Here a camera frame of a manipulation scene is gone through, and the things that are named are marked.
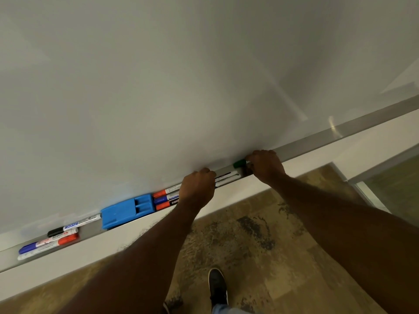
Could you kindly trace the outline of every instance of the jeans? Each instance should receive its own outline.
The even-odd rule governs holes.
[[[231,308],[225,304],[216,304],[212,309],[212,314],[249,314],[241,309]]]

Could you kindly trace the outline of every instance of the hand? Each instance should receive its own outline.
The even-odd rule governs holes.
[[[246,156],[246,160],[252,169],[253,174],[263,183],[270,183],[278,176],[278,174],[286,174],[284,167],[274,150],[256,150],[252,154]]]
[[[179,190],[179,202],[201,209],[212,199],[215,190],[215,174],[208,168],[184,177]]]

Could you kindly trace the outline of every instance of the green marker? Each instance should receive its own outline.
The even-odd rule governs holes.
[[[247,163],[250,163],[250,161],[246,161],[245,159],[243,159],[243,160],[240,160],[240,161],[235,162],[235,163],[233,164],[233,167],[234,167],[235,169],[237,169],[237,168],[239,168],[239,167],[244,167],[244,166],[246,166],[246,164],[247,164]]]

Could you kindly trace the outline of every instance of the black marker cap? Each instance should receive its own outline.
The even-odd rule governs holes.
[[[63,229],[63,227],[52,229],[46,235],[48,237],[53,237],[53,236],[56,236],[58,234],[62,234],[64,232],[64,230],[62,230],[62,229]]]

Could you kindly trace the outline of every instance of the forearm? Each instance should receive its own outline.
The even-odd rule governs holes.
[[[285,174],[278,173],[270,186],[301,218],[317,243],[385,310],[399,313],[418,310],[416,227]]]
[[[199,208],[180,202],[92,279],[60,312],[157,313]]]

